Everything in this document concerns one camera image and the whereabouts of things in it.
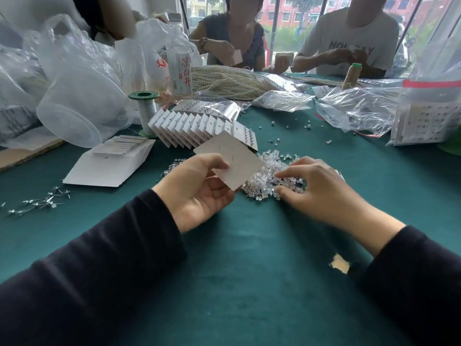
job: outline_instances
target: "table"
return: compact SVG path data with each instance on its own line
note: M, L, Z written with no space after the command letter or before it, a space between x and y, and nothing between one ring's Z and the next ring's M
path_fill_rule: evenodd
M311 130L304 128L308 120ZM280 138L282 154L322 158L373 205L461 253L461 158L434 145L394 148L385 146L388 136L345 134L316 118L314 110L251 108L239 121L255 130L260 152L274 149L266 141ZM0 173L0 203L11 209L44 197L83 152L66 144ZM21 218L4 209L0 279L66 244L152 187L175 158L190 155L157 141L146 162L117 189L68 186L72 198L64 205ZM274 198L257 202L238 194L184 240L189 259L145 301L115 345L411 344L353 277L328 265L336 253L357 267L371 257L350 237Z

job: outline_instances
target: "wristwatch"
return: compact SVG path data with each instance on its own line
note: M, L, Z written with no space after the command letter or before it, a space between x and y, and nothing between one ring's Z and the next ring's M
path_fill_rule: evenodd
M205 46L207 40L208 40L208 38L206 38L206 37L202 37L200 39L200 41L199 41L199 49L200 50L203 50L203 47Z

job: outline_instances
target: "green tablecloth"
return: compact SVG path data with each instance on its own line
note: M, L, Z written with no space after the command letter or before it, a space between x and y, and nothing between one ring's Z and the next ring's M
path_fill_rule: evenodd
M366 200L461 253L461 158L434 145L386 147L387 136L345 134L313 113L250 109L239 121L255 130L260 152L274 149L267 140L280 138L277 148L283 154L322 158ZM308 120L310 131L303 128ZM191 155L157 141L146 162L119 188L68 186L72 198L64 205L8 216L7 209L22 200L41 198L60 185L83 152L66 144L0 173L0 203L7 202L0 213L1 280L152 187L175 158ZM160 284L115 344L410 343L354 279L328 265L337 252L362 265L370 256L348 236L284 203L239 194L184 239L188 261Z

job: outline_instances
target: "bottle label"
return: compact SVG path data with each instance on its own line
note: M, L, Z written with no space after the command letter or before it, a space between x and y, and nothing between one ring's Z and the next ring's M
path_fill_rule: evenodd
M174 94L192 93L192 72L189 53L168 53L168 68Z

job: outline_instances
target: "plastic water bottle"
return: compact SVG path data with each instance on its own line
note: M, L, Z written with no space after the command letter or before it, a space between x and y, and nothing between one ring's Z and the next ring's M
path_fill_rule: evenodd
M166 56L170 70L173 94L192 93L192 70L190 65L190 46L187 36L182 32L182 17L179 13L169 13L170 24L175 31L175 38L167 48Z

